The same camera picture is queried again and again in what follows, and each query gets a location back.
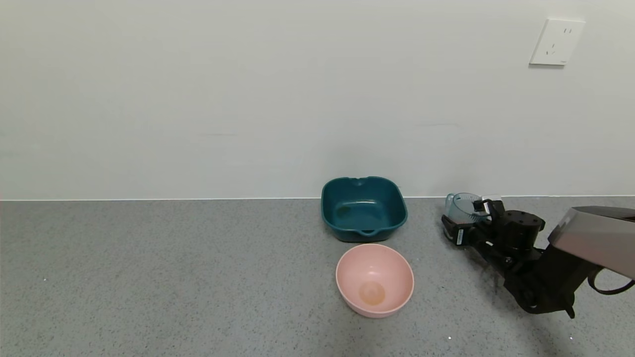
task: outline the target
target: speckled gray countertop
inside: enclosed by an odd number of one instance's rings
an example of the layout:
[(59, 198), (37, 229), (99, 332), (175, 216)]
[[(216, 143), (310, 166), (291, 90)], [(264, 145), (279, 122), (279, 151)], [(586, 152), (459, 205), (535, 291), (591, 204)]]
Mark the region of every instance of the speckled gray countertop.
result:
[[(372, 320), (340, 298), (335, 265), (354, 245), (325, 228), (316, 199), (4, 202), (0, 353), (634, 355), (633, 291), (605, 297), (584, 283), (574, 320), (527, 314), (476, 253), (443, 238), (442, 199), (406, 203), (407, 223), (383, 244), (411, 264), (415, 292), (394, 316)], [(537, 243), (546, 246), (570, 206), (635, 207), (635, 198), (505, 204), (547, 221)]]

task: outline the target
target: wall outlet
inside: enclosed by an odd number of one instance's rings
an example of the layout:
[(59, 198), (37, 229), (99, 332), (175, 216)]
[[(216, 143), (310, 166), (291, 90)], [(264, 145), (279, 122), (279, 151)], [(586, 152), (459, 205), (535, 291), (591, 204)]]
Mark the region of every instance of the wall outlet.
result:
[(566, 65), (582, 35), (584, 21), (547, 19), (530, 64)]

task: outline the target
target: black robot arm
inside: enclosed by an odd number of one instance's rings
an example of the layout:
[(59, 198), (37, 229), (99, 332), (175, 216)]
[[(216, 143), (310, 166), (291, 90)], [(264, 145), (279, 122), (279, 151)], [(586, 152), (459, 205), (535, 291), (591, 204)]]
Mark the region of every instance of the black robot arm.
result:
[[(575, 291), (585, 279), (589, 280), (593, 289), (605, 294), (623, 292), (633, 286), (632, 281), (621, 289), (608, 292), (598, 290), (595, 287), (594, 279), (599, 270), (604, 267), (616, 269), (609, 266), (610, 264), (604, 264), (602, 261), (594, 259), (594, 257), (573, 254), (578, 252), (575, 249), (569, 249), (569, 247), (579, 248), (578, 243), (580, 242), (574, 241), (576, 238), (571, 238), (571, 235), (563, 234), (563, 232), (570, 230), (571, 219), (566, 221), (566, 218), (571, 214), (568, 214), (554, 230), (549, 238), (551, 244), (543, 250), (535, 248), (533, 245), (538, 233), (545, 227), (544, 220), (531, 213), (505, 210), (502, 201), (489, 199), (476, 201), (474, 209), (477, 212), (483, 212), (486, 205), (491, 219), (474, 224), (456, 224), (449, 217), (443, 215), (441, 221), (446, 236), (457, 246), (471, 246), (476, 249), (504, 277), (505, 288), (514, 296), (518, 305), (528, 313), (543, 314), (564, 310), (569, 314), (569, 317), (574, 318)], [(572, 208), (572, 210), (588, 208), (579, 207)], [(635, 210), (625, 208), (619, 210), (625, 210), (622, 211), (623, 214), (620, 217), (602, 216), (596, 212), (591, 213), (591, 215), (605, 219), (625, 220), (630, 223), (620, 226), (622, 233), (620, 237), (622, 239), (632, 238), (631, 244), (635, 244)], [(629, 215), (634, 218), (633, 221), (628, 221)], [(612, 226), (620, 224), (611, 220), (603, 222), (605, 224), (608, 222)], [(597, 235), (592, 239), (590, 238), (589, 241), (598, 242), (603, 238), (605, 237), (597, 232)], [(609, 247), (613, 246), (613, 243), (604, 242)], [(620, 266), (620, 270), (616, 271), (632, 278), (630, 265)]]

